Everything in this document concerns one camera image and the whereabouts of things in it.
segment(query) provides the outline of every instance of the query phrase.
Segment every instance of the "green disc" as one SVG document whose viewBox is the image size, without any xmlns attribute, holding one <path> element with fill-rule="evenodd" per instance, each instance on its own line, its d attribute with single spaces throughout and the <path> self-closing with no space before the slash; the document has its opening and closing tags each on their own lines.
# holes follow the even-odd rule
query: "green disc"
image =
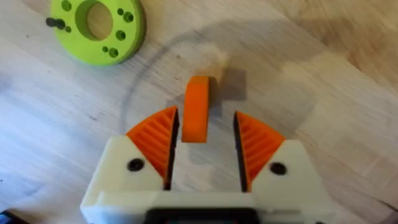
<svg viewBox="0 0 398 224">
<path fill-rule="evenodd" d="M 97 2 L 110 11 L 110 35 L 98 40 L 87 26 L 87 14 Z M 57 39 L 76 58 L 92 65 L 120 63 L 134 53 L 144 39 L 144 12 L 139 0 L 53 0 L 52 17 L 65 21 L 55 29 Z"/>
</svg>

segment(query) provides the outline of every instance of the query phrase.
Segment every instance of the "orange 3d printed part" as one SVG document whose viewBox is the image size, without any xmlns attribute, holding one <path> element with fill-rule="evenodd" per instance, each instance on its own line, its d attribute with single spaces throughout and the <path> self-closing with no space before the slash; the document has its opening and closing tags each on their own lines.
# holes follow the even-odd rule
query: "orange 3d printed part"
<svg viewBox="0 0 398 224">
<path fill-rule="evenodd" d="M 250 192 L 251 183 L 285 137 L 263 122 L 238 111 L 234 116 L 234 132 L 242 190 Z"/>
<path fill-rule="evenodd" d="M 126 133 L 163 177 L 165 189 L 170 189 L 171 185 L 178 126 L 177 107 L 172 106 L 153 114 Z"/>
<path fill-rule="evenodd" d="M 206 142 L 209 112 L 209 77 L 195 76 L 185 91 L 183 142 Z"/>
</svg>

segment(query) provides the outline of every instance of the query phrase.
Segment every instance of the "black screw head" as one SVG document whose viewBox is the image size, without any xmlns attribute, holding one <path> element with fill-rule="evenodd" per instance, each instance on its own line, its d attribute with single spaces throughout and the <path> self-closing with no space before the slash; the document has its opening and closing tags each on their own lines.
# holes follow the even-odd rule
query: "black screw head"
<svg viewBox="0 0 398 224">
<path fill-rule="evenodd" d="M 283 163 L 273 162 L 269 168 L 275 175 L 285 175 L 287 173 L 287 168 Z"/>
<path fill-rule="evenodd" d="M 131 172 L 137 172 L 140 171 L 142 168 L 144 168 L 144 161 L 142 159 L 132 159 L 128 164 L 127 164 L 127 169 Z"/>
</svg>

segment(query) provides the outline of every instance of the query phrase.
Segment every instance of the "green 3d printed ring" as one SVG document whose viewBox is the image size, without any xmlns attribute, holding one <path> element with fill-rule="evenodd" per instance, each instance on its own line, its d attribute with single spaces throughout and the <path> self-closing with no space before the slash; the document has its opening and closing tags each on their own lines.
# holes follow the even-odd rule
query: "green 3d printed ring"
<svg viewBox="0 0 398 224">
<path fill-rule="evenodd" d="M 97 2 L 111 12 L 110 35 L 98 40 L 87 26 L 87 13 Z M 139 0 L 53 0 L 50 27 L 61 44 L 78 59 L 92 65 L 122 62 L 144 39 L 144 13 Z"/>
</svg>

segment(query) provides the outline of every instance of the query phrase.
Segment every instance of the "orange gripper pad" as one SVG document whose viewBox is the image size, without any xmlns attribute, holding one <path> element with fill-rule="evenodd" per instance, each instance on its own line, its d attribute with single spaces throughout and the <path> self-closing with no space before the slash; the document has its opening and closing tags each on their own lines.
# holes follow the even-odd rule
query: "orange gripper pad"
<svg viewBox="0 0 398 224">
<path fill-rule="evenodd" d="M 146 118 L 126 133 L 163 177 L 166 190 L 171 185 L 178 126 L 177 107 L 172 106 Z"/>
<path fill-rule="evenodd" d="M 209 77 L 192 77 L 185 91 L 182 142 L 206 142 L 208 113 Z"/>
<path fill-rule="evenodd" d="M 263 122 L 238 111 L 234 116 L 234 132 L 242 190 L 250 192 L 253 180 L 285 137 Z"/>
</svg>

